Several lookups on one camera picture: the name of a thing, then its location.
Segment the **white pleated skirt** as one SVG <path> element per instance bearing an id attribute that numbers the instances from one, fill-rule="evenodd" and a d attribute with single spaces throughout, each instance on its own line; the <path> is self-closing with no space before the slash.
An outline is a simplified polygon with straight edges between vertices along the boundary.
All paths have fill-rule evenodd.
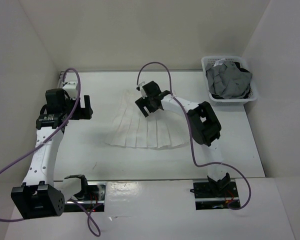
<path id="1" fill-rule="evenodd" d="M 114 147 L 153 150 L 188 145 L 190 138 L 185 118 L 161 109 L 145 117 L 135 104 L 140 96 L 135 90 L 123 91 L 105 143 Z"/>

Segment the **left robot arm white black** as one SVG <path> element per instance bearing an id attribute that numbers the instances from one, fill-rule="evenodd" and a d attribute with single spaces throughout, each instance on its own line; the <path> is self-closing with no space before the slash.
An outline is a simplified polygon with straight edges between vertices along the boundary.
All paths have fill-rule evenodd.
<path id="1" fill-rule="evenodd" d="M 90 188 L 83 174 L 65 177 L 64 185 L 54 186 L 57 154 L 69 120 L 89 120 L 93 110 L 89 95 L 71 97 L 62 88 L 45 92 L 46 103 L 36 120 L 36 150 L 21 186 L 13 187 L 11 199 L 25 220 L 61 216 L 68 200 L 88 197 Z"/>

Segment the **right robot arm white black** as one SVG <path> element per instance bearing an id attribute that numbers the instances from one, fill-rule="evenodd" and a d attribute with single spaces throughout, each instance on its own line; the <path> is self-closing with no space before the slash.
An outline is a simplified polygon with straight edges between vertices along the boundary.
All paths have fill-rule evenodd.
<path id="1" fill-rule="evenodd" d="M 222 127 L 210 103 L 191 102 L 173 95 L 169 90 L 161 91 L 154 81 L 142 82 L 137 85 L 136 90 L 141 93 L 141 97 L 135 104 L 145 117 L 157 110 L 170 111 L 185 117 L 192 161 L 198 168 L 208 167 L 209 192 L 215 197 L 221 196 L 227 190 L 231 178 L 222 167 L 224 158 L 219 148 Z M 209 162 L 197 163 L 194 143 L 201 146 Z"/>

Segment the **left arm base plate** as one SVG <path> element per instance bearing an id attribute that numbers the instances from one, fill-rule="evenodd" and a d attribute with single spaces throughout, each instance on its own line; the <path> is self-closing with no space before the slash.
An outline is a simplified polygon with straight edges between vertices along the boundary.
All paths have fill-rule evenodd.
<path id="1" fill-rule="evenodd" d="M 80 204 L 87 212 L 104 212 L 106 187 L 105 181 L 88 181 L 86 192 L 82 196 L 74 195 L 71 199 Z"/>

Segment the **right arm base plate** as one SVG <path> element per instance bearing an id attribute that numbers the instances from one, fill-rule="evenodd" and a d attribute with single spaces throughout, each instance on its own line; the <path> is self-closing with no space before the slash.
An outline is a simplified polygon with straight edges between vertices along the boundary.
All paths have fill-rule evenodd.
<path id="1" fill-rule="evenodd" d="M 194 196 L 196 210 L 223 210 L 228 209 L 228 204 L 233 208 L 240 208 L 240 198 L 234 180 L 219 193 L 213 193 L 208 180 L 193 181 L 189 190 Z"/>

